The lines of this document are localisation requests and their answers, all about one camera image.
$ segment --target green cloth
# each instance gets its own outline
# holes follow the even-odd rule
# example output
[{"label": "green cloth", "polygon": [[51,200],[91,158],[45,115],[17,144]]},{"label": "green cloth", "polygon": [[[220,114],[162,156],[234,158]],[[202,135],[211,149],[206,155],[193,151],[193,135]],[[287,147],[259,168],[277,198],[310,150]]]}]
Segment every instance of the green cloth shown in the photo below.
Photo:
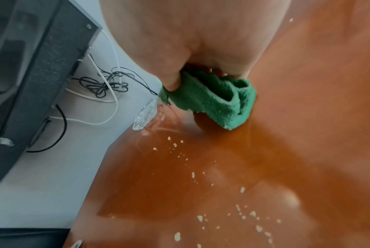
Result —
[{"label": "green cloth", "polygon": [[247,79],[219,78],[201,69],[181,70],[181,86],[173,91],[164,87],[159,98],[166,104],[169,99],[180,109],[206,113],[225,129],[232,130],[249,118],[256,90]]}]

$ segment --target black cable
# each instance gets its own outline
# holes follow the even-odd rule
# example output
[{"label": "black cable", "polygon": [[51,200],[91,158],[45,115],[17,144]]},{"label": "black cable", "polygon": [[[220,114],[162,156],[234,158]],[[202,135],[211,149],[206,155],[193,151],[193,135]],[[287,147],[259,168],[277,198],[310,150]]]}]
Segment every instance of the black cable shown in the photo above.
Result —
[{"label": "black cable", "polygon": [[65,115],[64,113],[62,112],[60,106],[58,104],[56,104],[56,108],[57,110],[60,112],[61,116],[62,116],[62,119],[64,120],[64,129],[62,131],[62,134],[60,135],[60,137],[53,143],[53,145],[45,148],[45,149],[42,149],[42,150],[37,150],[37,151],[26,151],[26,152],[30,152],[30,153],[33,153],[33,152],[44,152],[46,150],[49,150],[50,148],[54,147],[55,145],[57,145],[57,143],[64,137],[65,135],[65,132],[67,131],[67,119],[65,118]]},{"label": "black cable", "polygon": [[[101,69],[99,66],[98,68],[100,69],[100,71],[102,72],[102,74],[104,74],[104,77],[106,78],[106,80],[108,81],[110,87],[113,89],[113,91],[117,91],[117,92],[127,92],[128,91],[128,83],[120,83],[120,82],[115,82],[115,78],[116,77],[122,77],[122,76],[127,76],[128,78],[130,79],[133,79],[134,81],[138,82],[139,84],[141,84],[144,88],[146,88],[151,94],[157,96],[158,94],[153,91],[152,89],[150,89],[149,85],[147,84],[147,82],[142,78],[140,77],[136,72],[128,69],[128,68],[125,68],[125,67],[120,67],[122,69],[126,69],[128,71],[131,71],[133,72],[135,75],[137,75],[144,83],[142,83],[141,81],[139,81],[138,79],[136,79],[135,75],[133,75],[132,73],[127,73],[127,72],[123,72],[123,71],[113,71],[115,68],[117,67],[114,67],[111,69],[111,72],[108,72],[108,71],[105,71],[103,69]],[[92,92],[93,94],[95,94],[95,97],[96,98],[104,98],[106,97],[107,95],[107,92],[109,91],[109,88],[108,86],[105,84],[105,82],[99,82],[98,80],[94,79],[94,78],[90,78],[90,77],[81,77],[81,78],[72,78],[74,80],[78,80],[80,85],[84,88],[86,88],[87,90],[89,90],[90,92]]]}]

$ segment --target small white particle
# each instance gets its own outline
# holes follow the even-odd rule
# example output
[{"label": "small white particle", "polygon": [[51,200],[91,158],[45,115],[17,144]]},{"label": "small white particle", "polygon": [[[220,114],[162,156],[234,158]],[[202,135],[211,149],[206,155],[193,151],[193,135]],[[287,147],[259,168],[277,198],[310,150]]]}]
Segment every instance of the small white particle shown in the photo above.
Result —
[{"label": "small white particle", "polygon": [[175,235],[174,235],[174,240],[176,241],[176,242],[178,242],[178,241],[180,241],[181,240],[181,234],[178,232],[178,233],[176,233]]},{"label": "small white particle", "polygon": [[263,231],[263,228],[261,226],[256,226],[256,231],[257,232],[262,232]]}]

